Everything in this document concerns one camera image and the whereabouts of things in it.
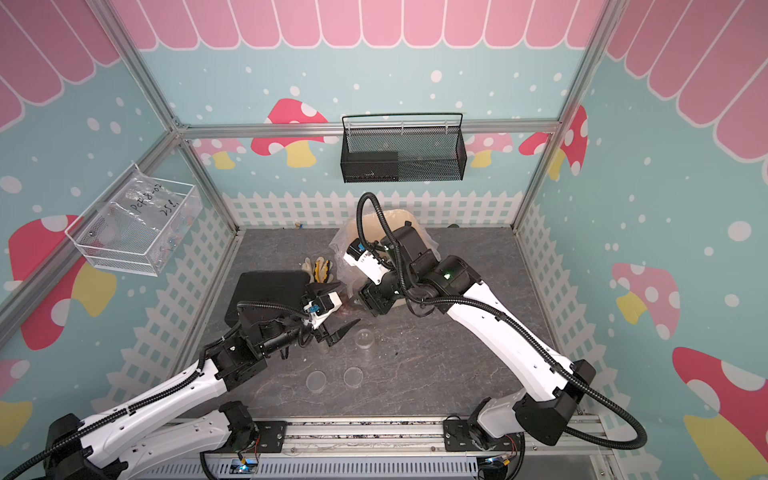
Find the clear plastic cup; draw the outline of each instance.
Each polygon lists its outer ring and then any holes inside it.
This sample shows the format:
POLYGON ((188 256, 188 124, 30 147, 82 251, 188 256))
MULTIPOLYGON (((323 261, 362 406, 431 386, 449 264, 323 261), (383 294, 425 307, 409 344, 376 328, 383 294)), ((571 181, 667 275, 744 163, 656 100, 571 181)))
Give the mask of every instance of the clear plastic cup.
POLYGON ((344 372, 344 383, 353 389, 356 389, 362 383, 362 370, 356 366, 350 366, 344 372))
POLYGON ((306 376, 306 387, 312 393, 320 393, 326 388, 326 374, 315 370, 306 376))
POLYGON ((373 345, 373 332, 362 329, 355 335, 355 345, 361 349, 369 349, 373 345))

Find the black wire basket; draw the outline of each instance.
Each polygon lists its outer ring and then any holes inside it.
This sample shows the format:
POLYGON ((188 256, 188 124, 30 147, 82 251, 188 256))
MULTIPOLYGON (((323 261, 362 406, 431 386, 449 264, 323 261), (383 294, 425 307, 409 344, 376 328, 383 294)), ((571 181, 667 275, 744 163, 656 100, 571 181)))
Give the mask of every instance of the black wire basket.
POLYGON ((342 117, 344 181, 462 180, 467 164, 463 117, 455 113, 342 117))

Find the wire mesh basket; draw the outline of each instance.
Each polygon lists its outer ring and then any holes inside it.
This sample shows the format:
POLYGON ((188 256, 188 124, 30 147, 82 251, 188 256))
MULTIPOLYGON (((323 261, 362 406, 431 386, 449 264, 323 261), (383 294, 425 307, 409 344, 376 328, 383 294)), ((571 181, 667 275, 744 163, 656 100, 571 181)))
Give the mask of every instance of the wire mesh basket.
POLYGON ((366 114, 342 117, 345 182, 462 180, 467 150, 462 114, 366 114))
POLYGON ((195 185, 147 177, 135 166, 115 194, 91 204, 65 233, 96 268, 158 276, 202 209, 195 185))

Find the plastic bag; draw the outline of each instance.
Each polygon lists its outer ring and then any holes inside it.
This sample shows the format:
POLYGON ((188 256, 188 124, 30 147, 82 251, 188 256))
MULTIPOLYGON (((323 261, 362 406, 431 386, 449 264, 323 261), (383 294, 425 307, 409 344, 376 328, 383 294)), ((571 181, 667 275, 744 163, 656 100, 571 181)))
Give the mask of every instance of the plastic bag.
MULTIPOLYGON (((384 238, 384 229, 379 223, 379 218, 376 216, 376 212, 373 211, 373 207, 366 205, 366 210, 370 210, 370 213, 363 214, 362 216, 362 228, 366 234, 366 240, 374 242, 384 238)), ((424 227, 419 225, 413 214, 407 210, 384 210, 384 217, 386 218, 389 228, 394 231, 406 224, 406 221, 411 222, 412 227, 416 229, 419 236, 424 241, 427 248, 432 249, 435 252, 435 257, 440 260, 440 254, 437 251, 438 244, 429 233, 426 232, 424 227)), ((336 279, 346 284, 347 295, 351 298, 357 290, 359 290, 368 280, 368 277, 361 272, 356 266, 350 266, 344 261, 344 253, 346 253, 347 247, 352 243, 352 240, 357 238, 357 222, 353 218, 348 221, 331 240, 330 247, 336 253, 336 279)))

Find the white picket fence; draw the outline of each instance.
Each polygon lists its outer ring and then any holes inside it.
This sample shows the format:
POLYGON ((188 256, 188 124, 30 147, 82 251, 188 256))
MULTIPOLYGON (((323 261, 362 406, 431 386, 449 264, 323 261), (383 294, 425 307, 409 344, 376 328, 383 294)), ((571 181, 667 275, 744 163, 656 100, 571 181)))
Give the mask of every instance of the white picket fence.
MULTIPOLYGON (((586 359, 598 371, 591 386, 622 408, 627 408, 630 397, 620 393, 616 387, 618 371, 605 364, 606 347, 598 345, 594 340, 595 324, 588 323, 584 318, 587 306, 577 300, 578 286, 572 286, 568 282, 571 271, 563 270, 563 256, 558 255, 555 250, 557 241, 549 238, 550 229, 545 228, 545 216, 540 215, 539 207, 535 202, 531 204, 531 210, 519 231, 523 254, 531 267, 533 281, 544 303, 550 326, 558 336, 561 352, 572 360, 586 359)), ((608 438, 634 438, 634 430, 626 422, 599 403, 591 399, 585 400, 587 405, 582 402, 582 406, 601 417, 608 438)), ((614 453, 627 480, 658 480, 657 471, 661 460, 645 449, 614 453)))
MULTIPOLYGON (((376 196, 385 209, 406 209, 421 225, 447 227, 456 223, 462 227, 504 227, 515 219, 523 193, 508 197, 507 192, 502 192, 493 197, 491 192, 482 196, 475 192, 466 196, 460 192, 452 196, 440 192, 432 196, 427 192, 417 197, 413 192, 405 196, 394 192, 387 197, 379 192, 376 196)), ((343 197, 336 192, 328 197, 320 192, 314 197, 304 192, 298 197, 288 193, 282 197, 273 193, 261 197, 254 192, 250 198, 242 193, 237 198, 224 194, 223 198, 239 225, 263 228, 294 227, 296 223, 315 228, 342 225, 355 216, 359 199, 351 192, 343 197)))
POLYGON ((147 308, 147 325, 134 328, 136 345, 122 349, 125 364, 107 374, 111 385, 105 397, 91 406, 103 412, 139 395, 169 376, 179 346, 192 330, 200 301, 221 261, 230 231, 215 209, 204 208, 197 218, 200 229, 191 231, 192 244, 184 244, 184 256, 176 257, 176 272, 166 273, 165 290, 155 290, 157 305, 147 308))

